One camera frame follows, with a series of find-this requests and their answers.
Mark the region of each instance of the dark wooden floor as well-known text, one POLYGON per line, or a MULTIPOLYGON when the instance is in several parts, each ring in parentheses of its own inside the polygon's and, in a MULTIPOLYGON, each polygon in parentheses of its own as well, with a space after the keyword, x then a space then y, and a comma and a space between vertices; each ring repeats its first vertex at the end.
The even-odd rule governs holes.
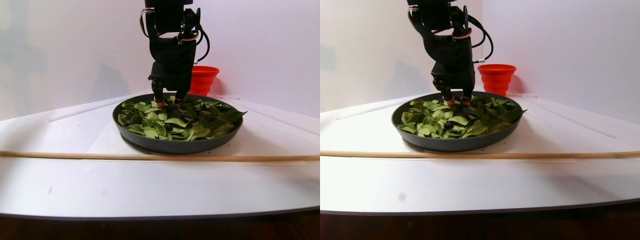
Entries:
POLYGON ((0 218, 0 239, 319 239, 319 211, 212 220, 53 221, 0 218))
POLYGON ((502 214, 368 217, 318 211, 210 220, 0 218, 0 239, 640 239, 640 203, 502 214))
POLYGON ((455 216, 321 215, 322 239, 640 239, 640 203, 455 216))

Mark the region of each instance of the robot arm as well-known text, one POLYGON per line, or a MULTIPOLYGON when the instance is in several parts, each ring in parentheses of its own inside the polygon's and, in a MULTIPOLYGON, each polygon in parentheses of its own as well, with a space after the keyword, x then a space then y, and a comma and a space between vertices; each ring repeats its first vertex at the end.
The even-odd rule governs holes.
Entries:
POLYGON ((482 24, 467 13, 467 7, 461 10, 457 6, 451 6, 453 1, 455 0, 407 0, 410 6, 408 15, 413 27, 422 35, 425 50, 436 61, 431 71, 436 89, 442 92, 442 98, 448 105, 455 103, 451 89, 462 89, 462 103, 468 105, 476 84, 474 63, 485 60, 473 61, 471 49, 481 45, 487 37, 493 52, 493 42, 482 24), (469 28, 469 23, 484 34, 479 44, 471 44, 472 29, 469 28), (437 35, 452 28, 451 35, 437 35))
POLYGON ((154 100, 159 107, 164 106, 163 90, 177 91, 173 106, 180 106, 191 88, 191 73, 195 61, 196 46, 207 40, 207 53, 198 61, 202 61, 209 53, 209 37, 200 25, 200 9, 194 12, 185 5, 193 4, 193 0, 145 0, 145 9, 140 16, 140 26, 149 38, 149 50, 155 62, 148 79, 154 91, 154 100), (166 33, 177 33, 177 36, 163 38, 166 33))

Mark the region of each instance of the black cable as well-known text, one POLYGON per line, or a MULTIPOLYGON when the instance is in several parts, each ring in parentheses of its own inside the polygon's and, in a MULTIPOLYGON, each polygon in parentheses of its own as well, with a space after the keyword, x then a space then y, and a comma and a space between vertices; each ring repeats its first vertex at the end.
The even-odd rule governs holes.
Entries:
POLYGON ((200 39, 196 43, 196 46, 200 45, 200 42, 202 42, 203 39, 204 39, 204 35, 202 34, 202 31, 200 31, 200 39))
POLYGON ((493 55, 493 40, 491 39, 491 36, 489 35, 489 33, 484 29, 484 26, 482 26, 482 24, 480 23, 480 21, 478 21, 476 18, 474 18, 473 16, 469 15, 469 22, 471 22, 471 24, 475 25, 477 28, 479 28, 480 30, 482 30, 483 35, 486 35, 486 37, 489 39, 489 44, 491 44, 491 52, 489 52, 489 55, 487 55, 487 57, 485 57, 484 59, 487 60, 491 57, 491 55, 493 55))
POLYGON ((485 38, 486 38, 486 34, 484 33, 484 31, 483 31, 482 33, 483 33, 483 34, 482 34, 482 41, 480 41, 479 43, 477 43, 477 44, 475 44, 475 45, 471 46, 471 48, 476 48, 477 46, 480 46, 480 45, 482 45, 482 44, 484 43, 484 40, 485 40, 485 38))
POLYGON ((204 36, 204 38, 207 40, 207 52, 205 52, 204 56, 202 56, 198 61, 202 61, 204 58, 207 57, 207 55, 209 55, 209 49, 211 47, 211 43, 209 42, 209 36, 207 36, 207 33, 202 29, 202 27, 200 27, 200 32, 202 32, 202 36, 204 36))

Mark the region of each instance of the green leaf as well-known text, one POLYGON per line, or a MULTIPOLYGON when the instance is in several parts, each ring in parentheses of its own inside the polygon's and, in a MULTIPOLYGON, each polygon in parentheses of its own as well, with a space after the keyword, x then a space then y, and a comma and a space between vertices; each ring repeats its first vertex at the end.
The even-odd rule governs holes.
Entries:
POLYGON ((409 103, 409 105, 411 105, 414 108, 421 108, 424 104, 424 99, 413 99, 411 100, 411 103, 409 103))
POLYGON ((408 123, 408 124, 403 124, 403 125, 398 125, 397 126, 399 129, 402 129, 404 131, 410 132, 411 134, 415 134, 415 122, 412 123, 408 123))
POLYGON ((217 116, 216 118, 219 120, 223 120, 225 122, 228 122, 230 124, 234 124, 236 123, 238 120, 242 119, 242 116, 244 116, 244 114, 246 114, 246 112, 240 112, 240 111, 231 111, 228 113, 223 113, 220 116, 217 116))
POLYGON ((144 127, 150 127, 150 126, 153 126, 153 124, 154 124, 154 121, 153 121, 153 120, 151 120, 151 119, 146 119, 146 118, 145 118, 145 119, 143 119, 143 120, 142 120, 142 128, 143 128, 143 129, 144 129, 144 127))
POLYGON ((138 115, 131 117, 131 125, 142 124, 142 118, 138 115))
POLYGON ((159 120, 159 117, 158 117, 158 114, 153 111, 147 114, 147 119, 156 121, 156 120, 159 120))
POLYGON ((182 121, 182 119, 180 118, 169 118, 166 121, 164 121, 166 124, 175 124, 181 127, 186 127, 187 123, 182 121))
POLYGON ((195 110, 189 110, 186 113, 184 113, 184 116, 188 116, 191 119, 198 119, 198 114, 196 114, 195 110))
POLYGON ((503 119, 508 122, 516 122, 527 110, 513 110, 508 111, 506 113, 500 114, 497 116, 500 119, 503 119))
POLYGON ((134 105, 135 104, 131 101, 125 101, 125 102, 122 102, 121 106, 127 111, 133 111, 134 105))
POLYGON ((158 114, 158 119, 160 119, 160 121, 166 121, 166 113, 158 114))
POLYGON ((466 126, 469 123, 469 121, 464 116, 454 116, 450 118, 449 121, 457 122, 463 126, 466 126))
POLYGON ((200 111, 200 116, 202 116, 203 118, 206 118, 208 120, 212 120, 213 119, 213 113, 211 113, 210 111, 206 111, 206 110, 200 111))
POLYGON ((126 118, 127 118, 127 115, 118 114, 118 123, 120 123, 120 125, 123 127, 124 127, 124 123, 127 121, 126 118))
POLYGON ((425 102, 423 106, 427 108, 429 111, 435 111, 434 109, 437 107, 440 107, 440 104, 436 102, 425 102))
POLYGON ((500 120, 500 122, 489 125, 489 133, 494 133, 509 127, 512 123, 500 120))
POLYGON ((422 108, 410 108, 409 109, 410 113, 422 113, 422 108))
POLYGON ((422 124, 422 127, 419 129, 429 129, 429 132, 438 132, 438 128, 431 124, 422 124))
POLYGON ((189 136, 187 137, 186 141, 191 141, 191 139, 193 139, 193 131, 189 131, 189 136))
POLYGON ((418 129, 418 136, 426 137, 431 135, 431 131, 428 128, 418 129))
POLYGON ((452 111, 448 111, 448 112, 444 113, 444 118, 445 119, 449 119, 451 117, 453 117, 453 112, 452 111))
POLYGON ((163 124, 161 124, 159 122, 154 122, 153 127, 156 130, 156 132, 158 133, 158 136, 160 136, 160 137, 166 137, 167 136, 166 129, 164 128, 163 124))
POLYGON ((146 103, 144 103, 144 102, 136 103, 133 107, 134 107, 134 108, 136 108, 138 111, 141 111, 141 112, 143 112, 143 113, 144 113, 147 109, 151 108, 151 106, 150 106, 150 105, 147 105, 147 104, 146 104, 146 103))
POLYGON ((442 110, 435 111, 433 113, 433 118, 440 120, 445 118, 445 112, 442 110))
POLYGON ((145 113, 150 113, 150 112, 153 112, 153 111, 160 111, 160 109, 159 108, 155 108, 155 107, 151 107, 151 108, 148 108, 147 110, 145 110, 145 113))
POLYGON ((135 124, 135 125, 128 125, 127 127, 124 127, 125 129, 131 131, 131 132, 135 132, 137 134, 140 135, 144 135, 145 132, 142 130, 142 125, 140 124, 135 124))
POLYGON ((462 129, 460 131, 447 131, 447 134, 452 137, 463 136, 466 130, 462 129))
POLYGON ((148 138, 157 138, 158 133, 155 130, 145 130, 145 136, 148 138))
POLYGON ((424 119, 424 115, 422 113, 416 113, 412 115, 411 118, 409 118, 409 120, 406 121, 406 123, 410 123, 410 122, 422 123, 423 119, 424 119))
POLYGON ((488 128, 486 126, 481 126, 477 128, 473 128, 471 131, 467 132, 463 138, 468 138, 469 136, 481 136, 486 133, 488 128))
POLYGON ((444 126, 440 123, 436 124, 436 133, 438 133, 438 135, 442 135, 442 132, 444 131, 444 126))
POLYGON ((447 105, 441 105, 441 106, 438 106, 438 107, 434 108, 432 111, 438 111, 438 110, 447 109, 447 108, 451 109, 451 107, 449 107, 447 105))
POLYGON ((213 130, 212 136, 213 137, 222 136, 224 134, 229 133, 231 130, 233 130, 233 128, 235 128, 233 124, 225 122, 213 130))

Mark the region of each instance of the white wall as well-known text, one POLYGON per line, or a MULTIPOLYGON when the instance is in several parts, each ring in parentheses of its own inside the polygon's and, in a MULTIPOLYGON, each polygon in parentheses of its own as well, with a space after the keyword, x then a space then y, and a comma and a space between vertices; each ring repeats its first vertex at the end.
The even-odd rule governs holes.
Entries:
MULTIPOLYGON (((195 2, 212 40, 202 64, 221 69, 215 89, 318 117, 319 0, 195 2)), ((142 8, 144 0, 0 0, 0 120, 148 89, 142 8)))
MULTIPOLYGON (((482 21, 482 2, 456 1, 482 21)), ((322 0, 322 111, 436 91, 435 63, 407 18, 405 0, 322 0)), ((482 38, 472 35, 474 43, 482 38)), ((474 59, 481 58, 474 49, 474 59)))
POLYGON ((640 1, 484 0, 496 50, 518 67, 511 88, 640 124, 640 1))
POLYGON ((1 0, 0 120, 146 88, 144 3, 131 2, 1 0))
MULTIPOLYGON (((320 0, 195 0, 220 68, 214 90, 319 118, 320 0)), ((197 56, 206 46, 201 44, 197 56)))

